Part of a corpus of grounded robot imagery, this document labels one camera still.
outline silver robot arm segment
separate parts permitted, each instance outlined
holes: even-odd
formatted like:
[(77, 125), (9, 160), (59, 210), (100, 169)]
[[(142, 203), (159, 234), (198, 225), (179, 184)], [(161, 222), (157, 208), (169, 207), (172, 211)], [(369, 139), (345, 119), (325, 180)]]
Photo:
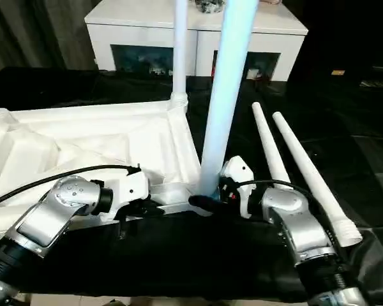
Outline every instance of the silver robot arm segment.
[(8, 305), (29, 276), (68, 229), (75, 215), (108, 212), (111, 189), (76, 175), (62, 178), (0, 239), (0, 305)]
[(326, 229), (297, 191), (269, 188), (262, 197), (264, 219), (277, 226), (294, 258), (309, 305), (371, 305)]

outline white tube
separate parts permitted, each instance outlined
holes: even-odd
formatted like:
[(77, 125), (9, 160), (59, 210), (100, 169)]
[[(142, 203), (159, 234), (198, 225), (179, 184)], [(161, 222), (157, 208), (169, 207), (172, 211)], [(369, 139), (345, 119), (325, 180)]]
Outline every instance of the white tube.
[[(252, 105), (255, 122), (257, 123), (258, 132), (260, 133), (262, 148), (266, 155), (269, 172), (274, 180), (283, 180), (284, 182), (290, 182), (288, 173), (283, 165), (283, 161), (275, 144), (274, 137), (269, 130), (267, 120), (262, 112), (261, 105), (258, 102)], [(275, 188), (280, 189), (292, 189), (289, 186), (274, 184)]]
[(216, 192), (223, 167), (258, 3), (258, 0), (228, 0), (225, 5), (200, 176), (199, 191), (207, 196)]
[(173, 93), (171, 107), (187, 105), (186, 42), (188, 0), (176, 0), (174, 15)]
[(273, 118), (312, 194), (326, 211), (340, 245), (347, 247), (362, 241), (362, 235), (356, 228), (356, 225), (345, 215), (282, 114), (276, 112)]

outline floor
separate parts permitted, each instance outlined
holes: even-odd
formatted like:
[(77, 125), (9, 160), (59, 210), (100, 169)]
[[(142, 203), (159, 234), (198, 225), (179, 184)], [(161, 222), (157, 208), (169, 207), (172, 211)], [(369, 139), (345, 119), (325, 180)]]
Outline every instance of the floor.
[[(260, 300), (209, 302), (202, 298), (126, 298), (116, 296), (32, 295), (31, 306), (102, 306), (112, 300), (131, 306), (284, 306), (288, 304)], [(292, 304), (305, 306), (306, 303)]]

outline white shelf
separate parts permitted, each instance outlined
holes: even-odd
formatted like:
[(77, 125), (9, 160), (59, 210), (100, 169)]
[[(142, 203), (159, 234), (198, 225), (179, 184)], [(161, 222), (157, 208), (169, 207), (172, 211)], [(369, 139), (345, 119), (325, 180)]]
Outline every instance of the white shelf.
[[(103, 0), (85, 18), (87, 24), (174, 27), (174, 0)], [(223, 13), (204, 14), (189, 2), (188, 28), (221, 31)], [(282, 4), (260, 3), (253, 33), (307, 35), (308, 30)]]

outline black cloth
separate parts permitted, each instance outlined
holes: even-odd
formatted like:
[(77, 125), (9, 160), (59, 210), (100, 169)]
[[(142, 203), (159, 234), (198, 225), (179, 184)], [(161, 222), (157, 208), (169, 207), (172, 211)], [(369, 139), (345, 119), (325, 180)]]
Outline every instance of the black cloth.
[[(187, 113), (201, 156), (211, 78), (189, 78)], [(0, 107), (9, 110), (169, 99), (165, 79), (119, 73), (5, 69)], [(292, 181), (306, 187), (276, 130), (281, 111), (364, 240), (347, 249), (359, 280), (383, 304), (383, 92), (350, 85), (244, 81), (227, 156), (240, 155), (256, 179), (270, 174), (251, 104), (260, 101)], [(302, 302), (303, 287), (275, 229), (265, 223), (168, 215), (68, 233), (23, 290), (110, 296), (204, 296)]]

